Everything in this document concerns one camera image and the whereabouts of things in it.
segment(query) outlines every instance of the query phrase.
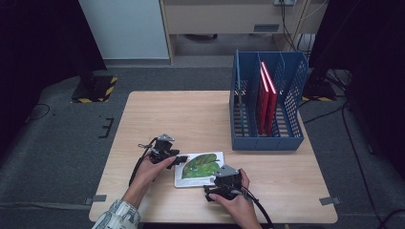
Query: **yellow and black tape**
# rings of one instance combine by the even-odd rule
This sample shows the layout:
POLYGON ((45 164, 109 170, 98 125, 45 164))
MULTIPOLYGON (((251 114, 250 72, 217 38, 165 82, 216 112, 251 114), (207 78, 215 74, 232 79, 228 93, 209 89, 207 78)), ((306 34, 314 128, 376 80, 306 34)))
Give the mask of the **yellow and black tape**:
POLYGON ((116 86, 116 82, 117 82, 117 77, 112 77, 111 78, 111 82, 110 82, 110 86, 108 87, 107 91, 105 92, 105 95, 103 97, 99 97, 99 98, 78 98, 73 100, 74 103, 92 103, 92 102, 105 102, 108 100, 108 98, 110 98, 111 93, 113 92, 114 87, 116 86))
POLYGON ((324 101, 324 102, 329 102, 329 101, 335 101, 335 97, 321 97, 321 96, 303 96, 302 97, 303 101, 324 101))

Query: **gray floor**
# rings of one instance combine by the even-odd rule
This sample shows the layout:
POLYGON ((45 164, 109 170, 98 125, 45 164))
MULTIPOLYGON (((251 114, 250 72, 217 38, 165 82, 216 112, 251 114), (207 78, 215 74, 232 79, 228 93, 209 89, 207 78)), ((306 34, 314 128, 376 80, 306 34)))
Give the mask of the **gray floor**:
MULTIPOLYGON (((44 90, 38 103, 45 105, 38 105, 32 111, 32 120, 20 131, 10 147, 9 160, 0 170, 0 228, 90 228, 93 223, 89 221, 89 210, 83 203, 85 198, 96 193, 128 94, 153 90, 228 90, 233 62, 228 51, 241 48, 246 42, 242 41, 247 38, 245 35, 219 35, 219 40, 202 42, 182 37, 179 40, 183 43, 179 48, 182 50, 178 50, 173 65, 110 66, 109 73, 116 75, 118 81, 107 102, 71 103, 70 96, 78 77, 44 90), (219 41, 223 42, 224 52, 216 52, 217 49, 210 45, 210 42, 219 41), (99 138, 105 135, 103 126, 109 124, 107 118, 114 119, 112 130, 107 138, 99 138), (25 203, 25 207, 16 206, 17 202, 25 203), (54 210, 51 205, 37 208, 28 203, 59 203, 65 204, 65 208, 85 209, 54 210)), ((251 49, 275 49, 271 42, 258 44, 263 46, 251 49)), ((310 120, 336 110, 345 102, 344 96, 331 102, 311 101, 300 108, 300 114, 304 121, 310 120)), ((344 114, 376 213, 385 218, 393 210, 405 208, 405 180, 384 156, 368 152, 367 142, 352 113, 345 110, 344 114)), ((334 224, 277 224, 276 228, 377 228, 379 222, 341 111, 314 120, 305 127, 330 195, 342 200, 335 205, 339 219, 334 224)), ((390 219, 386 228, 405 228, 404 225, 405 214, 399 214, 390 219)), ((143 227, 197 228, 196 225, 157 224, 143 227)), ((211 227, 220 228, 219 225, 200 226, 211 227)))

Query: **wire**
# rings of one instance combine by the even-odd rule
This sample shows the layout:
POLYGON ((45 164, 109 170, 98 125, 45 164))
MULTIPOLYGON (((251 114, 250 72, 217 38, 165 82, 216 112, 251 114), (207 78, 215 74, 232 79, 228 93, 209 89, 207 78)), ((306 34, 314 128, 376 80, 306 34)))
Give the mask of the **wire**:
POLYGON ((263 216, 265 216, 266 221, 268 223, 268 228, 269 229, 274 229, 274 225, 273 222, 271 221, 271 218, 268 216, 268 213, 266 212, 266 209, 262 206, 262 204, 259 202, 259 200, 253 196, 253 194, 244 186, 242 186, 242 189, 238 189, 235 188, 233 186, 227 185, 227 184, 223 184, 223 186, 228 187, 232 190, 238 191, 240 193, 242 193, 242 195, 244 195, 247 198, 250 198, 251 200, 253 200, 253 202, 256 204, 256 206, 260 209, 260 211, 262 212, 263 216))
POLYGON ((346 133, 348 134, 349 141, 351 142, 352 150, 353 150, 353 153, 354 153, 358 168, 360 169, 360 175, 361 175, 361 177, 363 179, 364 186, 366 187, 367 197, 369 198, 370 205, 372 206, 374 214, 377 217, 378 221, 380 222, 380 224, 382 224, 382 219, 381 219, 381 217, 379 216, 379 214, 376 211, 374 201, 373 201, 372 195, 370 193, 369 185, 367 184, 366 177, 364 176, 363 167, 361 166, 361 162, 360 162, 360 159, 358 157, 358 153, 355 150, 354 143, 353 143, 353 140, 352 140, 352 135, 351 135, 351 132, 349 131, 348 123, 347 123, 346 118, 345 118, 345 107, 347 106, 347 104, 348 104, 348 101, 346 101, 345 104, 343 104, 343 109, 342 109, 343 124, 345 125, 346 133))
POLYGON ((310 43, 312 43, 312 34, 309 36, 309 43, 308 43, 308 48, 307 48, 308 52, 310 52, 310 43))
POLYGON ((343 70, 343 73, 345 73, 348 76, 348 82, 347 84, 351 84, 352 83, 352 73, 350 72, 346 72, 346 70, 343 70))
POLYGON ((29 121, 34 121, 34 120, 41 119, 42 117, 46 116, 46 115, 50 112, 50 110, 51 110, 51 107, 50 107, 49 105, 47 105, 47 104, 38 103, 38 104, 36 104, 36 106, 45 106, 45 107, 48 108, 48 111, 47 111, 46 113, 44 113, 43 115, 39 116, 39 117, 36 117, 36 118, 29 118, 29 119, 28 119, 29 121))
POLYGON ((343 107, 345 106, 345 104, 343 104, 342 106, 338 107, 336 110, 334 110, 334 111, 332 111, 332 112, 329 112, 329 113, 326 113, 326 114, 318 115, 317 117, 314 117, 314 118, 312 118, 312 119, 310 119, 310 120, 304 121, 303 123, 304 123, 304 124, 308 124, 308 123, 310 123, 310 122, 312 122, 312 121, 314 121, 314 120, 316 120, 316 119, 319 119, 319 118, 321 118, 321 117, 328 116, 328 115, 332 115, 332 114, 338 112, 339 110, 342 110, 343 107))
POLYGON ((308 59, 309 59, 309 56, 310 56, 310 49, 309 49, 309 47, 310 47, 310 40, 309 40, 309 45, 307 45, 307 42, 306 42, 305 39, 304 39, 304 45, 307 46, 308 48, 307 48, 306 51, 302 51, 302 50, 300 49, 300 46, 301 46, 301 41, 303 40, 303 36, 304 36, 304 34, 301 33, 300 38, 298 39, 298 43, 297 43, 297 51, 299 51, 299 52, 305 52, 305 56, 306 56, 306 58, 307 58, 307 60, 308 60, 308 59))
POLYGON ((397 213, 401 213, 401 212, 405 212, 405 209, 397 209, 397 210, 392 211, 392 212, 380 223, 380 225, 378 226, 377 229, 381 229, 381 228, 385 227, 385 223, 386 223, 388 220, 390 220, 390 218, 391 218, 393 215, 395 215, 395 214, 397 214, 397 213))
POLYGON ((325 3, 327 3, 327 2, 328 2, 328 0, 325 0, 325 1, 321 4, 321 6, 319 6, 316 10, 312 11, 312 12, 311 12, 310 14, 308 14, 306 17, 301 18, 300 21, 304 21, 305 19, 307 19, 307 18, 313 16, 313 14, 316 13, 317 11, 321 10, 321 8, 322 8, 322 7, 325 5, 325 3))
POLYGON ((325 77, 325 79, 328 79, 328 81, 330 83, 333 83, 334 85, 336 85, 336 87, 338 87, 340 90, 342 90, 343 92, 346 91, 347 89, 347 85, 345 84, 345 82, 343 82, 338 76, 335 70, 332 70, 333 73, 330 73, 328 71, 328 74, 330 74, 333 78, 329 78, 329 77, 325 77))
POLYGON ((289 47, 292 48, 296 52, 297 50, 295 49, 294 41, 292 40, 291 35, 289 34, 289 31, 286 27, 286 3, 284 2, 284 0, 280 0, 280 3, 281 3, 281 17, 283 20, 283 36, 286 38, 287 42, 289 43, 289 47))
POLYGON ((135 175, 137 174, 138 168, 139 168, 140 164, 142 163, 142 161, 143 161, 143 160, 145 159, 145 157, 146 157, 146 153, 148 153, 148 150, 149 150, 150 148, 152 148, 152 146, 153 146, 152 144, 153 144, 157 139, 158 139, 157 137, 154 137, 154 138, 151 140, 151 142, 149 143, 149 145, 146 145, 146 146, 145 146, 145 145, 141 145, 141 144, 138 145, 139 147, 144 148, 145 151, 143 152, 142 156, 138 159, 138 162, 137 162, 137 164, 135 165, 134 171, 132 172, 131 178, 129 179, 129 185, 131 185, 132 181, 134 181, 134 178, 135 178, 135 175))
POLYGON ((309 103, 309 102, 310 102, 310 100, 307 100, 307 101, 305 101, 305 102, 301 103, 301 104, 298 106, 298 108, 300 108, 300 107, 302 107, 302 106, 306 105, 306 104, 307 104, 307 103, 309 103))

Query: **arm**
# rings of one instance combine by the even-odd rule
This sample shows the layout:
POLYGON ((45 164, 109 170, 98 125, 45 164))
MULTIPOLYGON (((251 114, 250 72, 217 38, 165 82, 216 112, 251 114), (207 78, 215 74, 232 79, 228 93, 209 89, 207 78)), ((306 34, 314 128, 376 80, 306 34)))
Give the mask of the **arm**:
POLYGON ((140 221, 138 208, 143 197, 148 192, 150 184, 155 177, 175 159, 176 158, 172 156, 161 163, 153 164, 149 160, 149 156, 146 156, 138 168, 134 181, 125 192, 122 199, 116 200, 113 205, 111 205, 109 211, 98 218, 93 228, 137 229, 140 221))
MULTIPOLYGON (((242 185, 247 189, 250 181, 243 169, 241 169, 241 175, 242 185)), ((233 220, 243 229, 262 228, 259 220, 257 220, 253 202, 246 199, 243 195, 238 195, 232 200, 228 200, 216 194, 210 194, 209 197, 221 204, 233 220)))

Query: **red folder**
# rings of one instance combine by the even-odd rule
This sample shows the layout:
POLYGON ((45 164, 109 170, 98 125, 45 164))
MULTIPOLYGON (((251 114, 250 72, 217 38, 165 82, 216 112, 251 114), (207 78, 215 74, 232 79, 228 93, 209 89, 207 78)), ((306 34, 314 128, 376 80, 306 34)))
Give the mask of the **red folder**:
POLYGON ((268 101, 267 101, 265 129, 266 129, 266 134, 271 135, 274 114, 275 114, 276 107, 277 107, 277 91, 276 91, 276 87, 271 79, 270 73, 268 72, 266 63, 262 62, 261 67, 262 67, 261 69, 263 70, 263 72, 266 76, 266 81, 269 86, 269 96, 268 96, 268 101))
POLYGON ((266 112, 268 99, 270 96, 270 88, 268 81, 266 79, 266 74, 263 68, 260 68, 260 85, 259 85, 259 95, 257 97, 257 130, 259 135, 262 135, 265 132, 265 122, 266 122, 266 112))

